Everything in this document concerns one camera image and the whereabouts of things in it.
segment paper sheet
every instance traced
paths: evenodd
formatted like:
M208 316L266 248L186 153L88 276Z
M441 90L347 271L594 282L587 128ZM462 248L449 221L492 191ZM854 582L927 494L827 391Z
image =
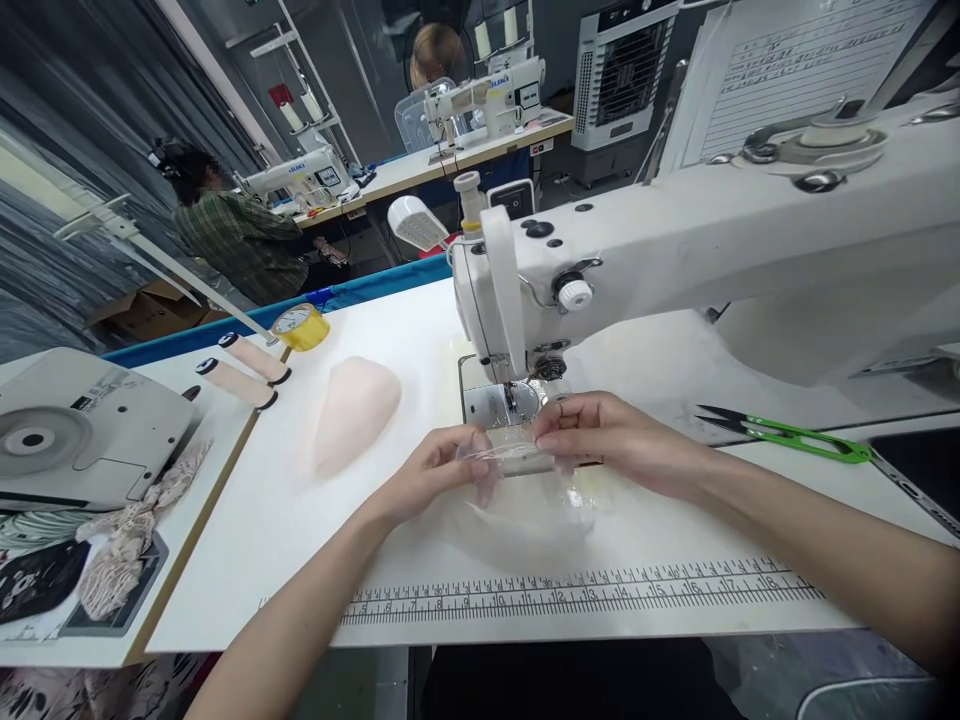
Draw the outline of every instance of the paper sheet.
M740 0L707 13L661 172L763 125L870 100L936 0Z

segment green plaid shirt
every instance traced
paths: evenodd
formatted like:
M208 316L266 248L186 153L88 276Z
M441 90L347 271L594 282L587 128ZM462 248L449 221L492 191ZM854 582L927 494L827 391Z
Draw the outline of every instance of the green plaid shirt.
M232 192L206 192L174 215L184 242L258 305L295 296L307 265L284 243L300 237L292 218L283 218Z

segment green thread snips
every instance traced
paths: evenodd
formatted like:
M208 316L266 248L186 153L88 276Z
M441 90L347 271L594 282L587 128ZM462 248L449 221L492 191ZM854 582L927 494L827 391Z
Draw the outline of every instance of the green thread snips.
M717 427L722 427L725 430L756 438L757 440L766 440L767 442L777 443L778 445L785 445L794 450L813 453L814 455L820 455L821 457L850 465L870 462L873 459L873 451L869 447L851 440L844 440L843 438L833 437L832 435L823 435L813 432L812 430L804 430L803 428L796 428L792 425L784 425L783 423L774 422L773 420L764 420L755 415L744 415L743 413L714 407L713 405L699 405L699 407L709 413L720 416L719 418L712 418L697 415L700 420L716 425ZM773 432L763 432L762 430L748 427L749 425L769 428ZM836 448L836 451L828 450L818 445L811 445L810 443L804 442L803 438L819 440L820 442L833 446Z

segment hand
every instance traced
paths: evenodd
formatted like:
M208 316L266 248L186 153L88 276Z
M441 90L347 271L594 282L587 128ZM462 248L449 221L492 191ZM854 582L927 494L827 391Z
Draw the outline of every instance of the hand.
M541 450L559 458L602 462L654 492L685 500L727 458L607 392L548 403L533 435Z
M371 498L394 522L410 520L445 490L482 480L489 473L482 460L455 460L461 445L489 445L476 425L431 430L407 461Z

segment ruler markings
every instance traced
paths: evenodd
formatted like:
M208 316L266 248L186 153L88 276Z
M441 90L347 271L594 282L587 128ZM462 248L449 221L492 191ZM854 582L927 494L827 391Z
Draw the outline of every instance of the ruler markings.
M822 601L770 557L363 588L341 625Z

